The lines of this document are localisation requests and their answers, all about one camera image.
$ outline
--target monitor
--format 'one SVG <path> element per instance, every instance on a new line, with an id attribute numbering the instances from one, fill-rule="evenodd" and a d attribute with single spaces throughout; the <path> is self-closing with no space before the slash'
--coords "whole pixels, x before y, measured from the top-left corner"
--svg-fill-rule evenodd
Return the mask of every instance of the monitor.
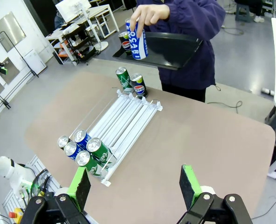
<path id="1" fill-rule="evenodd" d="M 63 0 L 55 6 L 62 15 L 64 21 L 70 22 L 81 13 L 81 7 L 79 7 L 79 3 L 81 3 L 86 10 L 91 7 L 91 4 L 88 0 Z"/>

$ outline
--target soda can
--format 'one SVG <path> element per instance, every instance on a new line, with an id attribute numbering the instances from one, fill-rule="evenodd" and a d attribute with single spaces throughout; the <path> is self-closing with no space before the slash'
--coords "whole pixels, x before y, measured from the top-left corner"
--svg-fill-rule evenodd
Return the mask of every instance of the soda can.
<path id="1" fill-rule="evenodd" d="M 68 136 L 63 135 L 57 140 L 57 146 L 63 150 L 70 141 L 71 140 L 68 138 Z"/>
<path id="2" fill-rule="evenodd" d="M 148 50 L 147 50 L 144 29 L 142 30 L 141 37 L 137 38 L 137 27 L 138 27 L 137 22 L 136 22 L 136 27 L 134 31 L 130 30 L 130 18 L 125 20 L 125 27 L 128 32 L 133 58 L 136 60 L 141 60 L 146 58 L 148 56 Z"/>
<path id="3" fill-rule="evenodd" d="M 87 151 L 79 152 L 75 161 L 78 166 L 86 167 L 86 169 L 94 176 L 100 176 L 102 174 L 102 166 L 94 160 Z"/>
<path id="4" fill-rule="evenodd" d="M 128 56 L 132 55 L 128 32 L 122 32 L 122 33 L 120 33 L 118 35 L 118 37 L 119 37 L 119 39 L 121 41 L 121 46 L 123 47 L 123 49 L 126 52 L 126 54 Z"/>
<path id="5" fill-rule="evenodd" d="M 131 81 L 134 83 L 134 90 L 139 98 L 147 97 L 148 92 L 144 84 L 144 80 L 141 74 L 135 73 L 131 76 Z"/>
<path id="6" fill-rule="evenodd" d="M 71 141 L 64 147 L 63 151 L 69 158 L 75 160 L 78 153 L 83 149 L 77 143 Z"/>
<path id="7" fill-rule="evenodd" d="M 82 147 L 83 149 L 86 149 L 86 144 L 89 139 L 91 139 L 91 137 L 86 133 L 84 129 L 79 129 L 73 134 L 74 142 L 78 143 L 78 145 L 80 145 L 80 147 Z"/>
<path id="8" fill-rule="evenodd" d="M 90 139 L 87 143 L 86 149 L 97 157 L 102 163 L 109 161 L 107 164 L 108 167 L 113 166 L 117 161 L 115 156 L 112 156 L 110 149 L 102 143 L 99 138 Z"/>
<path id="9" fill-rule="evenodd" d="M 133 83 L 130 80 L 129 73 L 125 67 L 119 67 L 116 70 L 116 75 L 125 91 L 125 93 L 130 94 L 131 92 L 134 92 Z"/>

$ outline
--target purple jacket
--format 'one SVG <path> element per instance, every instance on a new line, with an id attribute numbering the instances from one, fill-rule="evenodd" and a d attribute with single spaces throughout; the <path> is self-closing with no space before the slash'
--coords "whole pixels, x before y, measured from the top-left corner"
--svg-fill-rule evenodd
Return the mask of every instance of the purple jacket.
<path id="1" fill-rule="evenodd" d="M 224 9 L 216 0 L 137 0 L 138 5 L 166 4 L 170 8 L 168 21 L 145 26 L 145 31 L 188 34 L 203 40 L 195 55 L 177 71 L 158 68 L 162 83 L 185 89 L 205 89 L 215 85 L 214 50 L 211 42 L 225 18 Z"/>

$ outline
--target floor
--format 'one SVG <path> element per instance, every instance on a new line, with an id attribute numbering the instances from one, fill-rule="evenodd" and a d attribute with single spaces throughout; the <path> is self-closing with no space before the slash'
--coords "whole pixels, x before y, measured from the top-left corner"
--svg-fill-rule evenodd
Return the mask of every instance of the floor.
<path id="1" fill-rule="evenodd" d="M 122 16 L 120 18 L 118 23 L 122 23 Z M 207 102 L 235 105 L 238 100 L 242 100 L 243 105 L 238 108 L 238 113 L 263 122 L 273 107 L 271 100 L 260 97 L 261 87 L 274 89 L 275 65 L 270 19 L 266 18 L 266 22 L 260 24 L 243 24 L 235 23 L 234 17 L 228 15 L 224 25 L 229 28 L 241 28 L 244 35 L 230 35 L 222 30 L 212 40 L 216 56 L 216 80 L 221 91 L 217 91 L 213 86 L 208 88 Z M 26 128 L 78 72 L 91 71 L 115 77 L 115 69 L 126 66 L 130 73 L 142 73 L 148 86 L 161 88 L 156 68 L 116 62 L 111 57 L 120 47 L 116 35 L 107 39 L 109 47 L 96 59 L 89 61 L 88 66 L 80 64 L 75 68 L 70 64 L 59 65 L 55 59 L 51 59 L 47 64 L 48 69 L 40 75 L 40 78 L 35 78 L 23 87 L 10 102 L 12 109 L 3 110 L 0 114 L 0 156 L 13 158 L 18 163 L 26 163 L 34 156 L 24 141 Z M 223 105 L 212 106 L 222 106 L 226 110 L 235 112 L 235 109 Z M 0 177 L 0 207 L 9 189 L 8 181 Z M 254 216 L 266 212 L 275 201 L 276 181 L 267 178 L 264 193 Z M 267 215 L 254 219 L 253 223 L 276 223 L 276 204 Z"/>

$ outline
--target white wall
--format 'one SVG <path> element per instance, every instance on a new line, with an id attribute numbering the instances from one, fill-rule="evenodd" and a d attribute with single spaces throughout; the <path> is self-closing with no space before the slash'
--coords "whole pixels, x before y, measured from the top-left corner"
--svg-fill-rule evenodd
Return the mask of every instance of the white wall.
<path id="1" fill-rule="evenodd" d="M 36 25 L 24 1 L 0 0 L 0 19 L 9 12 L 13 12 L 17 22 L 26 35 L 26 37 L 16 45 L 16 48 L 19 50 L 20 54 L 25 56 L 30 50 L 35 49 L 35 51 L 40 55 L 41 59 L 44 62 L 47 62 L 52 57 L 52 49 Z M 7 57 L 13 62 L 20 73 L 9 85 L 7 85 L 0 76 L 0 83 L 5 87 L 1 93 L 2 97 L 5 97 L 29 72 L 29 68 L 26 66 L 14 48 L 7 53 L 0 44 L 0 62 L 3 62 Z M 15 93 L 11 95 L 8 101 L 14 97 L 14 95 L 23 87 L 24 84 L 26 84 L 26 81 L 24 81 L 23 84 L 21 84 L 21 86 L 15 91 Z"/>

